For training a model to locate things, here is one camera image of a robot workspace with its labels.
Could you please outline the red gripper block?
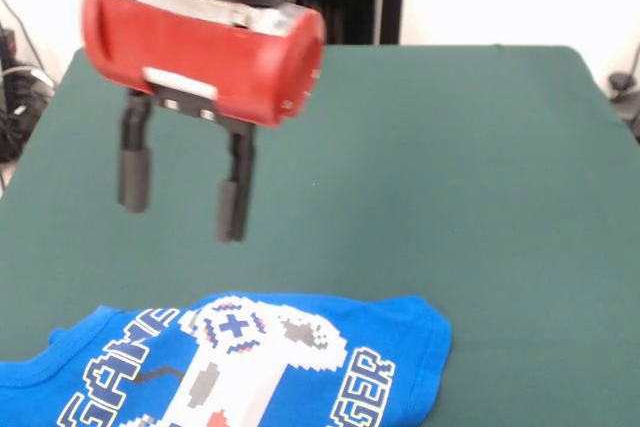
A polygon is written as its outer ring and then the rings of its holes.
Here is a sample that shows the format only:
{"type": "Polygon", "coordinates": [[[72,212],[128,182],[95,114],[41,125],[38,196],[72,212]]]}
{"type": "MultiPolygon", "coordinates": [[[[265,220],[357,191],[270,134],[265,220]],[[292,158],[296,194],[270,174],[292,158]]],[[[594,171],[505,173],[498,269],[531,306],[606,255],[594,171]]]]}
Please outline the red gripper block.
{"type": "Polygon", "coordinates": [[[322,15],[292,3],[83,0],[81,24],[85,52],[96,70],[133,89],[120,121],[119,203],[132,213],[148,207],[152,102],[147,94],[156,87],[189,93],[233,118],[217,120],[229,136],[231,170],[220,186],[215,233],[221,242],[242,242],[254,124],[276,127],[307,102],[322,64],[322,15]]]}

